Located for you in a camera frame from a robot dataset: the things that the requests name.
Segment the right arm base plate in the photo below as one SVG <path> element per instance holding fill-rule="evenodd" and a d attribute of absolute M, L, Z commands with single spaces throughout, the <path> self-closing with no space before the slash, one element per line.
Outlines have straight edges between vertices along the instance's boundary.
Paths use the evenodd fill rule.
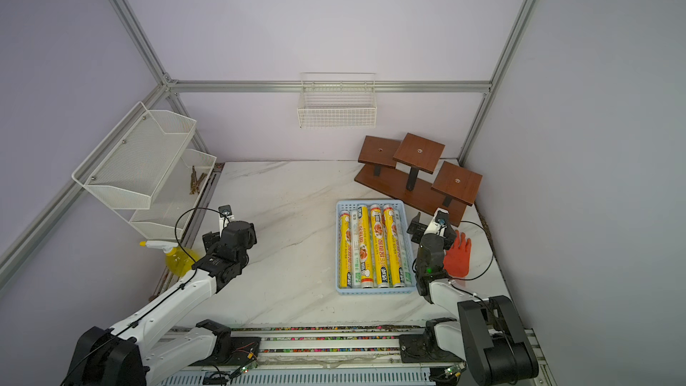
<path fill-rule="evenodd" d="M 438 326 L 447 326 L 457 333 L 456 341 L 448 341 L 448 350 L 439 346 Z M 421 333 L 405 333 L 398 336 L 400 358 L 404 364 L 411 363 L 457 363 L 466 361 L 457 319 L 442 317 L 426 322 Z"/>

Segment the long yellow wrap box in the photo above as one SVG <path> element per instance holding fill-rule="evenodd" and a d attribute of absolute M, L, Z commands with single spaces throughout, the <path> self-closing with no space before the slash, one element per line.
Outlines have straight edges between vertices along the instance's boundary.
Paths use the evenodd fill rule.
<path fill-rule="evenodd" d="M 371 225 L 369 209 L 359 205 L 358 214 L 358 253 L 360 264 L 360 282 L 363 289 L 371 289 L 373 280 L 373 263 L 371 258 Z"/>

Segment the aluminium rail bench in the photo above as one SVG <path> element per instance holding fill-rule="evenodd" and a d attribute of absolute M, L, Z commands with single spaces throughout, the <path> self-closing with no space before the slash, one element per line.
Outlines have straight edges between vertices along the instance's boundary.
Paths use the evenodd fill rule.
<path fill-rule="evenodd" d="M 173 329 L 162 343 L 190 330 Z M 260 337 L 257 359 L 239 365 L 188 366 L 157 385 L 445 385 L 434 382 L 447 366 L 404 364 L 398 336 L 421 333 L 419 325 L 246 328 L 233 336 Z M 464 373 L 457 385 L 475 385 Z"/>

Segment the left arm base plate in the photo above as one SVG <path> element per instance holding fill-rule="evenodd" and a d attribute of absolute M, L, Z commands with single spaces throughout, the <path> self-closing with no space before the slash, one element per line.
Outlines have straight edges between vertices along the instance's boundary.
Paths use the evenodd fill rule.
<path fill-rule="evenodd" d="M 198 360 L 194 366 L 244 365 L 257 358 L 262 341 L 260 337 L 233 336 L 230 327 L 209 319 L 197 323 L 196 327 L 212 332 L 216 343 L 212 353 Z"/>

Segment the white green text roll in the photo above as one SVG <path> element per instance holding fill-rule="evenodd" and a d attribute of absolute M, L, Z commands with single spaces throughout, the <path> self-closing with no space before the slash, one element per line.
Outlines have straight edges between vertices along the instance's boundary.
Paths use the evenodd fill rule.
<path fill-rule="evenodd" d="M 405 232 L 403 230 L 402 225 L 400 225 L 399 230 L 398 230 L 398 242 L 400 245 L 400 253 L 401 253 L 404 282 L 405 282 L 405 285 L 411 286 L 413 275 L 412 275 L 412 270 L 410 268 L 410 262 L 408 260 Z"/>

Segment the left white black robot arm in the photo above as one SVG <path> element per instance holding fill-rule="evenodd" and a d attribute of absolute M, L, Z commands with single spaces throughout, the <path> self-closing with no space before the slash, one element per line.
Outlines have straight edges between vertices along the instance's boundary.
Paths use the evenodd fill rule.
<path fill-rule="evenodd" d="M 184 336 L 161 339 L 195 307 L 209 300 L 248 265 L 257 244 L 253 223 L 233 221 L 203 237 L 205 255 L 170 289 L 132 316 L 77 341 L 64 385 L 157 385 L 188 366 L 239 364 L 257 359 L 258 337 L 232 338 L 226 325 L 205 319 Z"/>

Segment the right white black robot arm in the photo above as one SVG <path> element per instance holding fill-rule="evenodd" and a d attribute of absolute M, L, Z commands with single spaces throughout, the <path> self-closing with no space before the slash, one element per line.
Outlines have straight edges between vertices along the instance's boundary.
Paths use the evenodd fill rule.
<path fill-rule="evenodd" d="M 445 385 L 459 384 L 464 373 L 477 385 L 516 385 L 537 377 L 539 362 L 513 301 L 503 295 L 482 298 L 455 285 L 448 273 L 448 251 L 461 237 L 448 212 L 439 208 L 427 224 L 420 218 L 407 228 L 418 245 L 416 290 L 450 316 L 428 320 L 421 334 L 400 335 L 401 360 L 446 365 L 433 379 Z"/>

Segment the white roll grape picture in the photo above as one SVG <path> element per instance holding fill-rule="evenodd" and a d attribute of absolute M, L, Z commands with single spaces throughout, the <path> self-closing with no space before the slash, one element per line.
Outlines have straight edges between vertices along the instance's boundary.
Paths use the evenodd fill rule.
<path fill-rule="evenodd" d="M 353 287 L 359 289 L 361 287 L 361 268 L 360 268 L 360 256 L 359 256 L 359 238 L 358 238 L 358 226 L 356 223 L 351 225 L 351 246 L 352 246 L 352 258 L 353 258 Z"/>

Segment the brown wooden display stand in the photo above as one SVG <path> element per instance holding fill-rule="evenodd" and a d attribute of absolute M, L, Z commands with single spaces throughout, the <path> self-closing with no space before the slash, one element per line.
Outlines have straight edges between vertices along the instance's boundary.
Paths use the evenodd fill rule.
<path fill-rule="evenodd" d="M 364 138 L 355 181 L 425 213 L 441 208 L 460 225 L 474 205 L 482 175 L 450 161 L 441 162 L 445 146 L 409 133 L 404 139 Z"/>

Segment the light blue plastic basket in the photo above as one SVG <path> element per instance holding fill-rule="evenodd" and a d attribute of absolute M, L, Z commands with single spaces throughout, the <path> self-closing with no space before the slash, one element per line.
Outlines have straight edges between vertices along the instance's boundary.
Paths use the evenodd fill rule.
<path fill-rule="evenodd" d="M 412 249 L 412 243 L 410 241 L 410 237 L 407 234 L 407 216 L 405 212 L 405 205 L 403 202 L 399 200 L 394 200 L 394 199 L 377 199 L 377 200 L 341 200 L 340 202 L 337 203 L 336 205 L 336 227 L 335 227 L 335 243 L 336 243 L 336 248 L 334 250 L 334 255 L 335 255 L 335 288 L 336 291 L 340 294 L 361 294 L 361 295 L 373 295 L 373 294 L 399 294 L 399 293 L 410 293 L 416 289 L 416 279 L 414 278 L 414 274 L 412 273 L 412 285 L 411 286 L 405 286 L 403 288 L 394 288 L 392 284 L 389 286 L 389 288 L 378 288 L 376 286 L 376 279 L 375 279 L 375 267 L 374 267 L 374 255 L 373 255 L 373 237 L 372 237 L 372 227 L 371 227 L 371 258 L 372 258 L 372 263 L 373 263 L 373 280 L 374 284 L 371 289 L 363 289 L 362 286 L 359 289 L 355 289 L 353 287 L 348 288 L 348 289 L 341 289 L 339 287 L 339 241 L 340 241 L 340 233 L 339 233 L 339 217 L 343 211 L 348 211 L 350 213 L 350 234 L 351 234 L 351 225 L 353 223 L 356 223 L 358 226 L 358 214 L 357 214 L 357 208 L 359 205 L 366 205 L 368 206 L 369 209 L 369 217 L 370 217 L 370 225 L 371 225 L 371 216 L 370 216 L 370 209 L 371 205 L 379 205 L 381 207 L 381 211 L 384 205 L 390 205 L 395 213 L 395 220 L 396 220 L 396 225 L 397 225 L 397 230 L 399 230 L 400 225 L 403 226 L 403 230 L 405 232 L 405 239 L 406 239 L 406 244 L 407 244 L 407 254 L 408 254 L 408 260 L 410 262 L 410 268 L 412 266 L 412 262 L 414 261 L 414 252 Z M 382 221 L 383 221 L 383 228 L 384 228 L 384 239 L 386 243 L 386 252 L 388 251 L 388 246 L 387 246 L 387 239 L 386 239 L 386 230 L 385 230 L 385 225 L 384 225 L 384 220 L 383 220 L 383 214 L 382 214 Z M 389 281 L 391 282 L 391 273 L 389 273 Z"/>

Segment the yellow wrap roll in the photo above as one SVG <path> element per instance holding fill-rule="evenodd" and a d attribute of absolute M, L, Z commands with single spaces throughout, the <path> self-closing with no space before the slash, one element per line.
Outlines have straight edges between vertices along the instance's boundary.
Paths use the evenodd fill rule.
<path fill-rule="evenodd" d="M 350 213 L 348 211 L 343 211 L 339 217 L 339 233 L 339 287 L 348 289 L 353 283 Z"/>
<path fill-rule="evenodd" d="M 391 284 L 394 288 L 403 288 L 406 285 L 405 274 L 394 213 L 395 211 L 390 205 L 383 206 L 382 214 L 386 230 Z"/>
<path fill-rule="evenodd" d="M 376 286 L 378 288 L 389 288 L 391 282 L 389 281 L 381 207 L 379 205 L 371 205 L 370 216 Z"/>

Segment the red rubber glove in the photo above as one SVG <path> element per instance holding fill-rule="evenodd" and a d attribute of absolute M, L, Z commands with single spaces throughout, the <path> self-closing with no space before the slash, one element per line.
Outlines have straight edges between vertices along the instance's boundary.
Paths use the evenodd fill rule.
<path fill-rule="evenodd" d="M 454 278 L 466 278 L 470 272 L 472 240 L 464 232 L 458 232 L 454 243 L 446 251 L 443 268 Z"/>

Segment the white mesh two-tier shelf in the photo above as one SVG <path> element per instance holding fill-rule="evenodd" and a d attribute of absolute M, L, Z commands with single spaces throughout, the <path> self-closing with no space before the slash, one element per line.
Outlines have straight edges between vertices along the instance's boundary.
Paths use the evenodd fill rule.
<path fill-rule="evenodd" d="M 191 146 L 197 121 L 139 102 L 71 178 L 144 239 L 180 239 L 214 171 L 216 157 Z M 191 167 L 207 173 L 189 194 Z"/>

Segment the yellow spray bottle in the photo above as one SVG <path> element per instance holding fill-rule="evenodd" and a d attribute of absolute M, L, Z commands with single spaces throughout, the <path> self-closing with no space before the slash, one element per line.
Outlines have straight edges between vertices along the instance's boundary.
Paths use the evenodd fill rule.
<path fill-rule="evenodd" d="M 161 250 L 165 255 L 165 263 L 168 270 L 175 276 L 182 278 L 192 268 L 200 255 L 192 249 L 180 247 L 178 243 L 171 241 L 141 241 L 141 247 Z"/>

